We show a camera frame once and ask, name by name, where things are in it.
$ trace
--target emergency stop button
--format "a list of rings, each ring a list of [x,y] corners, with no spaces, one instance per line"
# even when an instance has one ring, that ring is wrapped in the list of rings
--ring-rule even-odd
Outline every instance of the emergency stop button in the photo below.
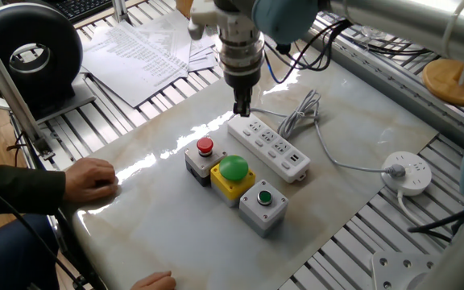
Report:
[[[208,137],[204,137],[197,142],[198,151],[202,156],[209,156],[213,153],[213,140]]]

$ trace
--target red button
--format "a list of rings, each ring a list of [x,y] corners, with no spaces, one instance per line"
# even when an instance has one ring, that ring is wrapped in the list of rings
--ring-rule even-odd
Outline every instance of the red button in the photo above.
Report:
[[[207,137],[204,137],[197,142],[198,150],[200,150],[203,154],[211,152],[213,150],[213,146],[213,140]]]

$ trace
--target marble tabletop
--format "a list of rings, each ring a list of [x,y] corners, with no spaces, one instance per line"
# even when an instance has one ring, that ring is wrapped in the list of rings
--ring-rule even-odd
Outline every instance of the marble tabletop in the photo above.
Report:
[[[288,68],[272,59],[282,77]],[[325,141],[344,163],[380,168],[392,152],[417,153],[437,133],[334,62],[324,72],[294,71],[282,85],[263,68],[252,106],[289,113],[310,89],[321,94]],[[72,226],[110,289],[164,270],[180,290],[277,289],[383,187],[379,174],[333,166],[312,124],[289,139],[311,159],[307,177],[287,184],[227,133],[233,103],[232,89],[218,81],[93,154],[115,166],[121,189],[72,209]],[[281,121],[255,114],[274,129]],[[267,238],[186,170],[184,149],[205,135],[290,200]]]

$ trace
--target stack of papers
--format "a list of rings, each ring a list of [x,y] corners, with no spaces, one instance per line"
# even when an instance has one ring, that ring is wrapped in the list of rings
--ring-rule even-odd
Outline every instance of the stack of papers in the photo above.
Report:
[[[132,107],[189,72],[217,65],[213,40],[192,41],[178,11],[139,27],[98,27],[82,66]]]

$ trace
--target keyboard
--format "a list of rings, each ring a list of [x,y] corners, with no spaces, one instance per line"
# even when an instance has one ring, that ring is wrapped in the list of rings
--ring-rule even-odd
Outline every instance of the keyboard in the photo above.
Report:
[[[112,0],[64,0],[51,3],[71,23],[79,22],[96,13],[112,7]]]

